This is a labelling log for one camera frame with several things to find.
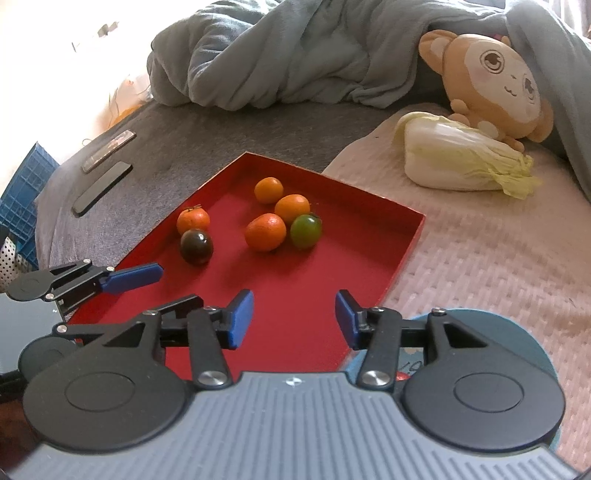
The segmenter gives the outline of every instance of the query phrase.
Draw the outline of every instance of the orange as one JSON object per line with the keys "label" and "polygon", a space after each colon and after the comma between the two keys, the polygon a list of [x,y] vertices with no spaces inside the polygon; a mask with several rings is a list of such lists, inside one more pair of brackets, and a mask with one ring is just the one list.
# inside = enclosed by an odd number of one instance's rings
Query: orange
{"label": "orange", "polygon": [[283,220],[274,213],[265,213],[248,224],[244,239],[257,252],[270,252],[283,243],[286,235]]}
{"label": "orange", "polygon": [[262,179],[255,186],[255,197],[261,203],[275,203],[282,195],[283,185],[275,177]]}
{"label": "orange", "polygon": [[310,213],[310,202],[303,195],[288,195],[275,205],[275,214],[279,215],[285,223],[291,223],[306,213]]}
{"label": "orange", "polygon": [[208,228],[209,215],[201,205],[183,210],[177,218],[177,230],[180,235],[192,229],[206,231]]}

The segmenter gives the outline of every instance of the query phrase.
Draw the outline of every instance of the gray mattress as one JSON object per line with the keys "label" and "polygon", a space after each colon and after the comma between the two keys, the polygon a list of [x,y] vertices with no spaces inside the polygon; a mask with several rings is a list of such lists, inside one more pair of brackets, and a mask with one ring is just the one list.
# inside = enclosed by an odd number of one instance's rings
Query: gray mattress
{"label": "gray mattress", "polygon": [[[299,103],[228,112],[151,102],[52,175],[37,199],[40,268],[82,258],[115,265],[200,185],[245,151],[321,172],[344,147],[400,106],[380,110],[352,103]],[[137,138],[83,174],[85,159],[126,129]],[[76,218],[73,202],[118,161],[134,169],[86,215]]]}

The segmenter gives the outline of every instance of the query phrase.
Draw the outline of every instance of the stuffed monkey toy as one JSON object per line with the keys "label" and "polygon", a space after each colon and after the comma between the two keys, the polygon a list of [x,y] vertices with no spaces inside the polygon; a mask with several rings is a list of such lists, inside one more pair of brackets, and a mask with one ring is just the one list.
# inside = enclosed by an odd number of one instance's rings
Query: stuffed monkey toy
{"label": "stuffed monkey toy", "polygon": [[443,78],[451,120],[521,153],[524,146],[517,138],[541,142],[552,132],[552,108],[540,98],[531,70],[507,37],[498,41],[434,30],[421,37],[418,50]]}

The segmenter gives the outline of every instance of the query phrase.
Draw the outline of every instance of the green tomato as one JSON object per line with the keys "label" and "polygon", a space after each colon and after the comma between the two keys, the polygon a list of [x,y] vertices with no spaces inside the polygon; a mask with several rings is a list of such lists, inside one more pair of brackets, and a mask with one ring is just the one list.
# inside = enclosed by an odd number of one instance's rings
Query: green tomato
{"label": "green tomato", "polygon": [[322,220],[316,215],[300,215],[291,224],[290,237],[296,248],[311,248],[321,236]]}

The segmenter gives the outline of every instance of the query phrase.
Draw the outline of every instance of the black round disc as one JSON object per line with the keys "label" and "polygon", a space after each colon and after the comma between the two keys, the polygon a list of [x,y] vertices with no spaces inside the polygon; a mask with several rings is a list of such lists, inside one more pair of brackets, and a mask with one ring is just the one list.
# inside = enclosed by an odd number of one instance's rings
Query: black round disc
{"label": "black round disc", "polygon": [[565,408],[553,377],[491,346],[438,358],[407,381],[401,399],[427,435],[483,453],[549,444]]}
{"label": "black round disc", "polygon": [[60,448],[96,453],[137,445],[169,427],[184,410],[185,383],[134,350],[105,349],[81,365],[62,362],[37,375],[22,401],[31,426]]}
{"label": "black round disc", "polygon": [[47,270],[37,270],[15,278],[6,293],[18,301],[40,299],[51,289],[53,280],[54,276]]}
{"label": "black round disc", "polygon": [[39,372],[78,350],[65,338],[42,337],[29,343],[18,359],[18,370],[30,382]]}

